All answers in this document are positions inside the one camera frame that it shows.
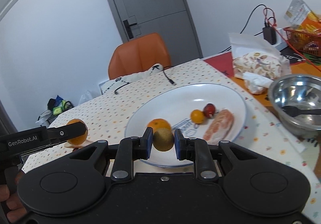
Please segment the person's left hand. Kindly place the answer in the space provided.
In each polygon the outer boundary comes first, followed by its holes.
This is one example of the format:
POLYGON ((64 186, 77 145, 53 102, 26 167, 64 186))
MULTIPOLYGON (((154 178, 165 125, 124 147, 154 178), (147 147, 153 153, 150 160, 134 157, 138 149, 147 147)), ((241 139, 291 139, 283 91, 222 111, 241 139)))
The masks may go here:
POLYGON ((7 219, 10 223, 16 223, 27 214, 26 208, 23 206, 18 194, 10 193, 7 184, 1 183, 1 202, 5 202, 9 211, 7 219))

